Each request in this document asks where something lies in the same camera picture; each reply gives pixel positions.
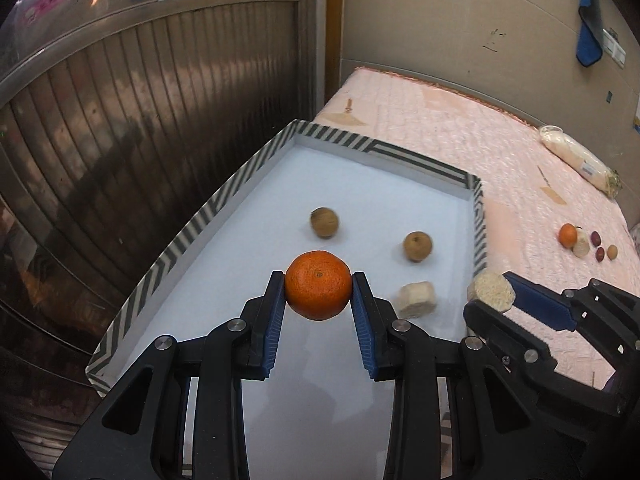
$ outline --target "white tray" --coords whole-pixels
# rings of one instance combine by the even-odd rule
[[[362,270],[374,295],[392,302],[402,285],[429,280],[436,311],[412,321],[430,335],[460,340],[466,288],[486,265],[481,197],[479,179],[465,171],[294,121],[158,258],[107,330],[87,377],[104,394],[157,336],[206,335],[261,296],[272,270],[316,249],[336,254],[351,272]],[[331,240],[309,226],[319,206],[340,217]],[[402,254],[402,240],[415,230],[433,238],[433,253],[420,264]],[[271,377],[243,384],[252,478],[379,478],[392,397],[393,384],[369,380],[350,308],[325,322],[287,309]],[[192,424],[188,417],[187,454]]]

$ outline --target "plastic-wrapped vegetable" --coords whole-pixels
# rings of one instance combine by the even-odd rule
[[[558,126],[542,126],[539,129],[542,144],[553,154],[574,168],[587,182],[601,190],[609,198],[615,198],[622,182],[615,170],[611,170],[597,156],[568,136]]]

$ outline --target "small orange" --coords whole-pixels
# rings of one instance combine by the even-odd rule
[[[572,224],[564,224],[558,232],[558,241],[563,247],[571,249],[578,241],[578,230]]]
[[[300,316],[324,321],[342,312],[351,297],[351,271],[327,251],[300,254],[284,275],[289,306]]]

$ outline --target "corrugated metal panel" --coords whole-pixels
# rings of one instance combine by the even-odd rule
[[[44,470],[98,402],[76,368],[124,298],[224,180],[306,116],[303,22],[297,1],[267,0],[152,19],[0,108],[0,331],[40,348],[0,345],[0,412]]]

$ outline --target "brown round fruit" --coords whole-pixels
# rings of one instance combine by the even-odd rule
[[[558,232],[558,241],[563,247],[571,249],[578,241],[578,231],[572,224],[564,224]]]
[[[311,228],[321,238],[331,238],[335,235],[340,225],[338,215],[328,207],[315,209],[311,213],[309,221],[311,222]]]
[[[593,244],[594,247],[600,247],[600,244],[602,243],[602,238],[600,238],[600,235],[598,234],[597,231],[594,231],[593,233],[591,233],[591,243]]]
[[[618,248],[615,245],[610,245],[607,249],[607,256],[609,260],[615,260],[618,257]]]
[[[422,231],[414,231],[409,233],[402,243],[404,254],[412,262],[423,261],[433,250],[433,242],[427,233]]]
[[[352,288],[347,264],[327,251],[300,254],[284,276],[287,303],[300,316],[313,321],[340,314]]]

